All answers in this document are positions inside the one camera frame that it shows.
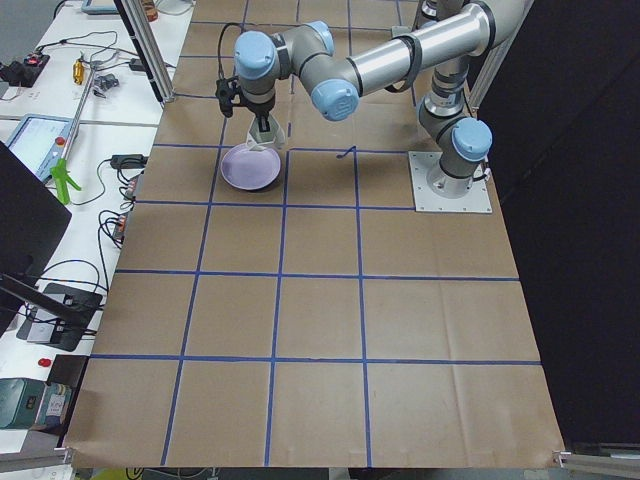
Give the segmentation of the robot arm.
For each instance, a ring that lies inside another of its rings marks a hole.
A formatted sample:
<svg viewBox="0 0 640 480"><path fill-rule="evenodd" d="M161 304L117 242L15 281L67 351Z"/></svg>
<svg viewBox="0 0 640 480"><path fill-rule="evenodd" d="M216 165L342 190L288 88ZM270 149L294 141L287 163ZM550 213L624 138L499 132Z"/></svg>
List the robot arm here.
<svg viewBox="0 0 640 480"><path fill-rule="evenodd" d="M247 108L259 131L271 134L275 84L295 76L319 113L338 122L356 111L362 97L401 93L431 69L431 89L417 110L441 150L429 187L444 198L460 198L479 180L476 171L493 142L490 128L463 111L469 60L508 40L524 16L522 1L439 1L435 21L345 58L335 57L332 33L322 21L275 34L249 30L234 45L235 76L216 81L219 107L225 117Z"/></svg>

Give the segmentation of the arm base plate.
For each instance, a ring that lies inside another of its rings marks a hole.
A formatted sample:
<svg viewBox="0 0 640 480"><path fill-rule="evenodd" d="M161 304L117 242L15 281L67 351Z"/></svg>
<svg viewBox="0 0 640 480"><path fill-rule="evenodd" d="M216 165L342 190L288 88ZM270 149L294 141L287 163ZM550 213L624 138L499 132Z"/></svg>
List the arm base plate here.
<svg viewBox="0 0 640 480"><path fill-rule="evenodd" d="M391 37L392 38L404 38L404 37L412 37L413 31L408 26L392 26L391 27Z"/></svg>
<svg viewBox="0 0 640 480"><path fill-rule="evenodd" d="M455 179L440 167L441 152L409 151L415 211L436 214L491 214L487 179L478 164L471 177Z"/></svg>

